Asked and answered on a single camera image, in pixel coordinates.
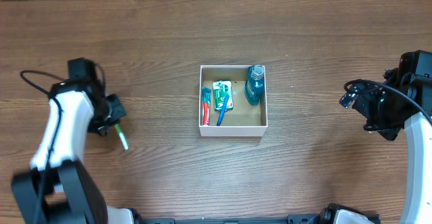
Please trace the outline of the blue mouthwash bottle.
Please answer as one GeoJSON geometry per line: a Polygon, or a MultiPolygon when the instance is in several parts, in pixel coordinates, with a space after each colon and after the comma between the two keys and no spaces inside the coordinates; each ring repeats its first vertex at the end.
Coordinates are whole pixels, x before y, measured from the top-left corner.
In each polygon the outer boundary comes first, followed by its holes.
{"type": "Polygon", "coordinates": [[[248,68],[248,77],[245,82],[245,96],[250,105],[258,105],[265,87],[265,68],[262,65],[253,65],[248,68]]]}

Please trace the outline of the green toothbrush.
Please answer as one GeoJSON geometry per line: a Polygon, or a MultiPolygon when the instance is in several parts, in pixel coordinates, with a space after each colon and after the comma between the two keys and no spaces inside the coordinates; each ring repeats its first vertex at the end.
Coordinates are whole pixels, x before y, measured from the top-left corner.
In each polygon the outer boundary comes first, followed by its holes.
{"type": "Polygon", "coordinates": [[[126,135],[124,134],[123,130],[121,129],[120,125],[117,123],[114,125],[114,127],[117,131],[119,139],[121,140],[121,143],[122,143],[124,150],[128,150],[129,149],[128,140],[127,140],[126,135]]]}

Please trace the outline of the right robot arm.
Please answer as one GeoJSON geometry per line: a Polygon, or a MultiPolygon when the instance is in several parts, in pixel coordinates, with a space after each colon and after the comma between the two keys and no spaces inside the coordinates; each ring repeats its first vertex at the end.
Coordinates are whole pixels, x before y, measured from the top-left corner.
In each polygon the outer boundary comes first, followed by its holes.
{"type": "Polygon", "coordinates": [[[431,222],[431,53],[402,54],[384,82],[357,79],[344,84],[340,105],[366,118],[363,128],[393,141],[406,135],[408,168],[400,223],[431,222]]]}

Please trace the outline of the green white soap packet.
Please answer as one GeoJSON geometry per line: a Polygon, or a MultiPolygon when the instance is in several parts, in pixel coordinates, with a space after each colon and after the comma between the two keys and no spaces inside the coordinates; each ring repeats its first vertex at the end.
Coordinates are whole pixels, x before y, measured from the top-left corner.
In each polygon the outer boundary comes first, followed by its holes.
{"type": "Polygon", "coordinates": [[[220,111],[225,102],[225,97],[228,96],[226,110],[234,108],[232,82],[230,80],[220,80],[213,83],[214,108],[220,111]]]}

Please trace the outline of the green toothpaste tube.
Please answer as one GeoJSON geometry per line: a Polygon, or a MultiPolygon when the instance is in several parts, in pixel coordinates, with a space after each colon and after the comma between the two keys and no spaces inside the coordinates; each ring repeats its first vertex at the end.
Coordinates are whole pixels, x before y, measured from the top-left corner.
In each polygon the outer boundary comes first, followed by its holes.
{"type": "Polygon", "coordinates": [[[210,125],[210,106],[211,106],[211,89],[207,87],[202,88],[202,124],[210,125]]]}

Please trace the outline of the blue disposable razor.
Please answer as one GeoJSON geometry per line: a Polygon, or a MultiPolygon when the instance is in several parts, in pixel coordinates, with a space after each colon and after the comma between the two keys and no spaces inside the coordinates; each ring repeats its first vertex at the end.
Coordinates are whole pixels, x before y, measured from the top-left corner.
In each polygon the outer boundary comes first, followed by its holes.
{"type": "Polygon", "coordinates": [[[227,107],[227,103],[229,101],[229,98],[230,98],[230,96],[227,94],[223,100],[223,105],[222,105],[222,108],[220,110],[220,114],[219,114],[219,117],[217,120],[217,126],[220,126],[222,121],[223,121],[223,117],[224,117],[225,112],[226,112],[226,107],[227,107]]]}

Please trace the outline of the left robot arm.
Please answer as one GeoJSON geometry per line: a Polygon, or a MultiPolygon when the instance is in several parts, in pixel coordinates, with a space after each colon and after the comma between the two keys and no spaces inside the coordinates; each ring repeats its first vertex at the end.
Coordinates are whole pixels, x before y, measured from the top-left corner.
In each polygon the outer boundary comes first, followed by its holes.
{"type": "Polygon", "coordinates": [[[123,147],[128,142],[120,119],[126,111],[116,94],[106,93],[102,67],[83,57],[67,63],[45,94],[50,114],[30,170],[14,175],[11,190],[26,223],[142,223],[133,208],[113,208],[84,167],[86,136],[107,135],[114,127],[123,147]]]}

